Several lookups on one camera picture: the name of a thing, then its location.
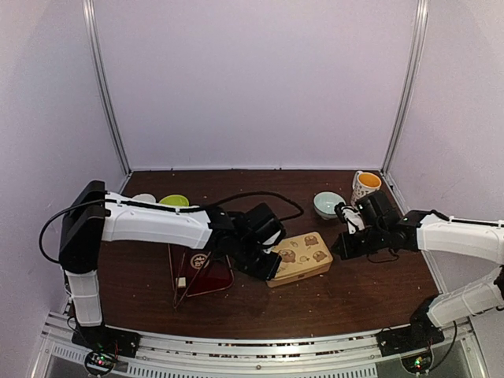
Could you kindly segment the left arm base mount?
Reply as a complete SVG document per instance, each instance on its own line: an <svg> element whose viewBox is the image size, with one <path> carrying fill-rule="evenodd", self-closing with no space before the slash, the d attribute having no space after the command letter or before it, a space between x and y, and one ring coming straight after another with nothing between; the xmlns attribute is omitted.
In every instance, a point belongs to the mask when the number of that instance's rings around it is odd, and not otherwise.
<svg viewBox="0 0 504 378"><path fill-rule="evenodd" d="M137 332L110 328L104 324L84 327L77 324L72 342L90 350L134 358L141 336Z"/></svg>

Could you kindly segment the metal tongs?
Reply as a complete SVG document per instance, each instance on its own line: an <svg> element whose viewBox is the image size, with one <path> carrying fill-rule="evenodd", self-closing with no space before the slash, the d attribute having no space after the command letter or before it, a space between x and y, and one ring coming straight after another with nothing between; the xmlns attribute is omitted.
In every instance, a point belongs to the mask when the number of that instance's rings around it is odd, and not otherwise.
<svg viewBox="0 0 504 378"><path fill-rule="evenodd" d="M168 245L173 309L178 309L187 297L206 295L220 290L221 282L216 276L216 264L211 255L212 253L207 251ZM185 288L176 287L177 277L186 278Z"/></svg>

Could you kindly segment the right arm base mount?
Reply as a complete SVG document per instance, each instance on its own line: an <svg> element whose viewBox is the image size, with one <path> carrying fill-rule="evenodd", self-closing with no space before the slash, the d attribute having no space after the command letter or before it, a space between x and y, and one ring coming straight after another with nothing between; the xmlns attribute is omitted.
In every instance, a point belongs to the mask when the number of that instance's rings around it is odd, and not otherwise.
<svg viewBox="0 0 504 378"><path fill-rule="evenodd" d="M384 328L376 334L376 341L383 357L428 349L444 341L443 331L440 327L436 327L427 315L434 299L435 296L428 297L416 308L409 318L409 325L401 328Z"/></svg>

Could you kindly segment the tin box with paper cups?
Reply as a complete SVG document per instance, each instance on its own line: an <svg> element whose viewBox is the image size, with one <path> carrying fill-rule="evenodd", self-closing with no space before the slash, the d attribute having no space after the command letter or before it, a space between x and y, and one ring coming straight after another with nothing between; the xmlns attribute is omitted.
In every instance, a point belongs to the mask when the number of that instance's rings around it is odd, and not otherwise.
<svg viewBox="0 0 504 378"><path fill-rule="evenodd" d="M313 276L324 274L331 268L331 265L332 265L332 263L329 262L327 264L320 265L316 269L311 269L307 272L298 272L297 274L287 276L285 278L280 278L280 279L275 278L273 280L269 280L266 282L266 284L270 288L279 287L279 286L286 285L286 284L292 284L292 283L300 281L300 280L305 280L305 279L311 278Z"/></svg>

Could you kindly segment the bear printed tin lid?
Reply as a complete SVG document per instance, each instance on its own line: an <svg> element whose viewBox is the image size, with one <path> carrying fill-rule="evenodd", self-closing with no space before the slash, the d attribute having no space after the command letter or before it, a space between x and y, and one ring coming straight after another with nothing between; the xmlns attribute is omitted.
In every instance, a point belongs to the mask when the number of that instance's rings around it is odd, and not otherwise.
<svg viewBox="0 0 504 378"><path fill-rule="evenodd" d="M272 249L282 257L282 262L273 279L285 278L316 269L333 262L333 257L318 232L297 235L282 240Z"/></svg>

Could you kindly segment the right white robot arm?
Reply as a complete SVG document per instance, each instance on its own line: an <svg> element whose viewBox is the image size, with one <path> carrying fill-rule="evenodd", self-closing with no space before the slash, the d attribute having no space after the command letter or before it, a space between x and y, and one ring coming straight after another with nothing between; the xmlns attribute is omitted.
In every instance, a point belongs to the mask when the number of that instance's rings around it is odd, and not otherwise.
<svg viewBox="0 0 504 378"><path fill-rule="evenodd" d="M503 307L503 222L448 216L436 209L400 214L382 191L339 202L336 217L346 225L332 246L343 260L382 250L420 252L443 290L426 300L410 318L403 339L421 347L453 321Z"/></svg>

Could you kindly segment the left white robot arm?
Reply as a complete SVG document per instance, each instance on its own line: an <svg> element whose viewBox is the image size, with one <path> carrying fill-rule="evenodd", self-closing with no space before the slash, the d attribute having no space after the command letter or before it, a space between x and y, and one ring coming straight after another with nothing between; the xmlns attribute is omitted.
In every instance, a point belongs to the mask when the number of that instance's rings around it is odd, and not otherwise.
<svg viewBox="0 0 504 378"><path fill-rule="evenodd" d="M271 280L280 266L273 252L285 237L282 221L265 203L247 212L218 204L167 206L124 197L91 181L65 211L58 261L69 282L78 325L97 350L113 343L104 325L98 284L98 256L103 242L140 241L228 255L239 271Z"/></svg>

